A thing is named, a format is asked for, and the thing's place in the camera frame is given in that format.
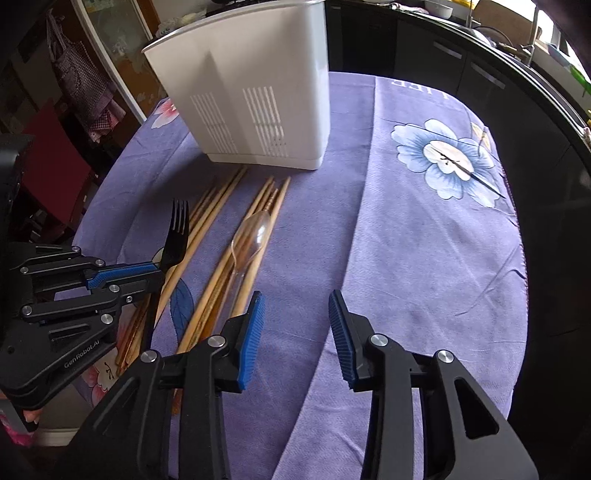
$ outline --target cabinet door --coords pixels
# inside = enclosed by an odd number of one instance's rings
[[[427,30],[399,22],[394,77],[455,95],[466,51]]]
[[[343,3],[343,71],[392,77],[396,19],[373,5]]]
[[[326,41],[329,51],[329,70],[343,71],[343,28],[340,20],[340,3],[329,1],[324,3],[326,14]]]
[[[563,186],[548,172],[569,146],[550,117],[515,83],[472,54],[457,98],[491,130],[518,212],[550,202]]]

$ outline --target table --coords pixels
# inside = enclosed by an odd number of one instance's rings
[[[323,165],[251,166],[154,333],[153,347],[176,351],[186,312],[264,179],[291,175],[255,283],[267,314],[254,377],[242,395],[224,397],[238,480],[359,478],[370,399],[342,380],[327,315],[334,288],[404,348],[453,351],[504,414],[524,355],[521,238],[486,127],[455,98],[399,80],[331,73],[330,94]],[[84,254],[150,260],[164,244],[172,198],[195,202],[214,176],[236,168],[209,162],[173,113],[149,117],[101,185],[74,239]],[[95,402],[112,384],[98,364],[78,382]],[[415,410],[417,426],[419,417]],[[175,420],[173,476],[177,435]],[[419,474],[420,436],[415,442]]]

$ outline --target blue flower print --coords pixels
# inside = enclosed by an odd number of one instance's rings
[[[392,140],[398,143],[398,159],[410,171],[425,174],[425,182],[444,200],[461,199],[464,193],[483,207],[494,207],[499,195],[486,148],[456,134],[439,120],[418,125],[397,125]]]

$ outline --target blue leaf print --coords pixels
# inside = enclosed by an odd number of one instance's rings
[[[170,316],[173,319],[174,330],[177,334],[177,342],[183,338],[185,328],[193,315],[193,297],[187,284],[181,278],[170,297]]]

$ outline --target ventilation slot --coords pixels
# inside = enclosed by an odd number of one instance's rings
[[[269,157],[288,157],[273,87],[243,88],[242,93],[263,153]]]
[[[191,95],[191,101],[205,124],[218,153],[238,153],[230,130],[211,92],[204,95]]]

